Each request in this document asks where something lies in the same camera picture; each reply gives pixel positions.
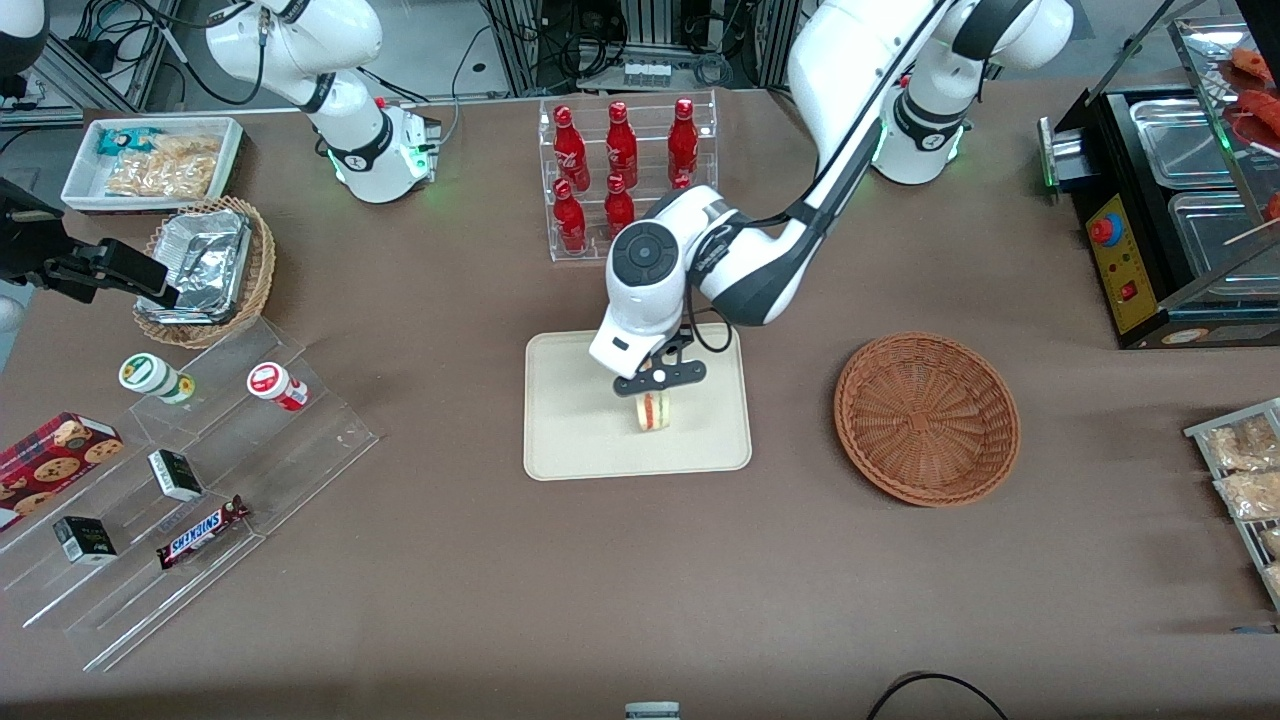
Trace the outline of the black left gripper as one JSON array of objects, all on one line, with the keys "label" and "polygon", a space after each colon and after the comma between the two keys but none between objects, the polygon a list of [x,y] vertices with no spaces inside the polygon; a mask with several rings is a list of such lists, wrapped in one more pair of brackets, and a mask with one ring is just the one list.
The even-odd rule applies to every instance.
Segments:
[{"label": "black left gripper", "polygon": [[625,398],[703,382],[707,378],[705,363],[684,356],[691,343],[692,337],[668,340],[649,356],[634,378],[616,377],[613,392]]}]

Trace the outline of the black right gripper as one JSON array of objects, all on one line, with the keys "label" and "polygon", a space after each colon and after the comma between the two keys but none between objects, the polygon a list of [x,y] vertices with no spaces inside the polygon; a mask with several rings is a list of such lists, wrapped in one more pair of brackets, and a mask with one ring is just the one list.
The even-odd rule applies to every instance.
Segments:
[{"label": "black right gripper", "polygon": [[[1,279],[51,290],[78,302],[93,301],[95,284],[49,273],[64,265],[86,272],[91,245],[67,233],[60,210],[9,179],[1,181]],[[168,284],[163,263],[119,240],[99,243],[96,273],[102,290],[132,293],[164,309],[173,309],[180,299],[179,291]]]}]

